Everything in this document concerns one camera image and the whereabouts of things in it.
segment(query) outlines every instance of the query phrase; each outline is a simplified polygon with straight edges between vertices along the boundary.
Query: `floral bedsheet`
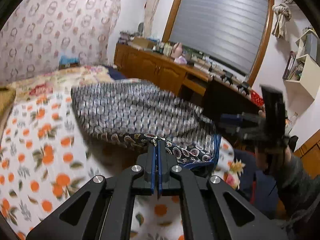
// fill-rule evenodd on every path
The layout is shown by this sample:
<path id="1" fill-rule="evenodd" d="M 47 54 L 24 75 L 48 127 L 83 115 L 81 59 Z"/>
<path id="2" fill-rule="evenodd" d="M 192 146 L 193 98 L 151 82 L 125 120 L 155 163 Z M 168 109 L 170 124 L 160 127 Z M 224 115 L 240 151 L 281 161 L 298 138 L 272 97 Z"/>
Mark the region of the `floral bedsheet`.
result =
<path id="1" fill-rule="evenodd" d="M 9 84 L 8 87 L 16 90 L 16 102 L 21 102 L 43 94 L 70 90 L 72 86 L 112 81 L 108 69 L 104 66 L 82 66 L 16 81 Z"/>
<path id="2" fill-rule="evenodd" d="M 1 141 L 0 206 L 20 239 L 25 239 L 37 224 L 94 176 L 115 176 L 134 164 L 134 152 L 117 151 L 103 141 L 86 140 L 71 108 L 71 85 L 102 79 L 114 82 L 107 70 L 81 67 L 70 71 L 14 84 L 21 96 Z M 43 93 L 37 88 L 35 94 L 30 93 L 43 83 L 51 84 L 52 90 Z M 243 166 L 241 162 L 233 162 L 233 148 L 222 139 L 214 173 L 229 180 L 235 188 L 239 185 L 237 173 L 241 173 Z M 137 196 L 131 239 L 184 240 L 179 197 L 158 200 L 156 194 Z"/>

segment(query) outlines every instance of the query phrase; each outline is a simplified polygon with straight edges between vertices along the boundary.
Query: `blue fabric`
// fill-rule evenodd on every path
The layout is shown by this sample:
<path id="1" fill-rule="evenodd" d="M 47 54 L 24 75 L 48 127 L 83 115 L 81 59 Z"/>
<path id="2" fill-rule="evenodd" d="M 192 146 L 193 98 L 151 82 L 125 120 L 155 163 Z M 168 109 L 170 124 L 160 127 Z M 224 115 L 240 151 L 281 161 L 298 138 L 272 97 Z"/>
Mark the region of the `blue fabric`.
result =
<path id="1" fill-rule="evenodd" d="M 79 62 L 79 59 L 77 57 L 61 56 L 59 65 L 75 64 L 78 62 Z"/>
<path id="2" fill-rule="evenodd" d="M 109 75 L 114 80 L 120 80 L 120 79 L 126 79 L 126 76 L 124 76 L 122 73 L 120 73 L 118 70 L 114 69 L 111 66 L 104 66 L 109 70 Z"/>
<path id="3" fill-rule="evenodd" d="M 193 162 L 193 163 L 187 163 L 187 164 L 180 163 L 179 165 L 184 168 L 187 168 L 189 170 L 196 168 L 196 167 L 203 167 L 203 166 L 208 166 L 208 165 L 212 165 L 212 164 L 213 164 L 213 167 L 215 168 L 217 166 L 217 163 L 219 160 L 219 150 L 220 150 L 221 138 L 222 138 L 222 136 L 220 134 L 213 135 L 214 154 L 208 162 L 205 162 L 205 163 Z"/>
<path id="4" fill-rule="evenodd" d="M 268 218 L 274 218 L 279 200 L 277 188 L 273 189 L 276 181 L 272 176 L 265 175 L 257 168 L 255 156 L 249 152 L 235 149 L 235 159 L 245 163 L 244 173 L 240 177 L 240 193 L 245 198 L 250 199 L 252 197 L 252 184 L 256 180 L 253 206 Z"/>

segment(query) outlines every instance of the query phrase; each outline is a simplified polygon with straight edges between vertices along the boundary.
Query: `window blind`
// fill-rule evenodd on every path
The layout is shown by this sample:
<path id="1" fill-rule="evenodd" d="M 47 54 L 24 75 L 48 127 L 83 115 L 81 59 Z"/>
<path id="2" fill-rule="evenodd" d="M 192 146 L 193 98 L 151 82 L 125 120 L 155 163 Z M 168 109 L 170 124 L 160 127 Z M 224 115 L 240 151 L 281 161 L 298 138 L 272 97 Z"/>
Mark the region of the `window blind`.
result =
<path id="1" fill-rule="evenodd" d="M 267 15 L 268 0 L 181 0 L 169 40 L 249 74 Z"/>

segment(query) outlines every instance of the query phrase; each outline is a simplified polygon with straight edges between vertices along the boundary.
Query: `folded cloth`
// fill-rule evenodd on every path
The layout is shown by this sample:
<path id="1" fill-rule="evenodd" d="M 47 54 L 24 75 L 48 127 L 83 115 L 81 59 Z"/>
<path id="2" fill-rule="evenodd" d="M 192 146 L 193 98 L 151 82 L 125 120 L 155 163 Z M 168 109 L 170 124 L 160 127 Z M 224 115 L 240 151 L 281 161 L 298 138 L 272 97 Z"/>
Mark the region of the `folded cloth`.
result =
<path id="1" fill-rule="evenodd" d="M 3 131 L 7 123 L 7 119 L 13 107 L 16 97 L 16 90 L 6 87 L 0 87 L 0 138 L 2 139 Z M 2 157 L 2 149 L 0 147 L 0 161 Z"/>
<path id="2" fill-rule="evenodd" d="M 218 162 L 221 136 L 202 108 L 151 82 L 73 87 L 71 97 L 79 124 L 94 138 L 141 152 L 165 140 L 166 151 L 190 169 Z"/>
<path id="3" fill-rule="evenodd" d="M 13 103 L 15 97 L 15 89 L 0 87 L 0 117 L 2 117 L 6 108 Z"/>

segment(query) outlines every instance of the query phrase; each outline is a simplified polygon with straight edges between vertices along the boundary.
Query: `book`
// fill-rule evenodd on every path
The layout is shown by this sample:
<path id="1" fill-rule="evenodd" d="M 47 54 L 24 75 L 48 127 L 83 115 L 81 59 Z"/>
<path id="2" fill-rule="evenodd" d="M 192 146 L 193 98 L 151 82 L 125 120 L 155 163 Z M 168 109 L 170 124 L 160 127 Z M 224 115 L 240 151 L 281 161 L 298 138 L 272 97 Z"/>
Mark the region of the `book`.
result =
<path id="1" fill-rule="evenodd" d="M 290 52 L 288 63 L 287 63 L 287 66 L 284 70 L 282 79 L 284 79 L 284 80 L 288 79 L 289 75 L 292 73 L 292 70 L 293 70 L 292 67 L 295 63 L 296 56 L 297 56 L 297 53 L 295 53 L 293 51 Z"/>
<path id="2" fill-rule="evenodd" d="M 292 77 L 293 77 L 293 75 L 294 75 L 294 72 L 296 71 L 296 69 L 297 69 L 297 67 L 298 67 L 298 62 L 294 62 L 293 63 L 293 65 L 292 65 L 292 67 L 291 67 L 291 70 L 290 70 L 290 72 L 289 72 L 289 75 L 288 75 L 288 80 L 291 80 L 292 79 Z"/>
<path id="3" fill-rule="evenodd" d="M 302 62 L 299 63 L 299 65 L 297 66 L 296 70 L 293 73 L 291 80 L 297 80 L 297 81 L 300 80 L 301 75 L 302 75 L 302 71 L 303 71 L 303 67 L 304 67 L 304 64 Z"/>

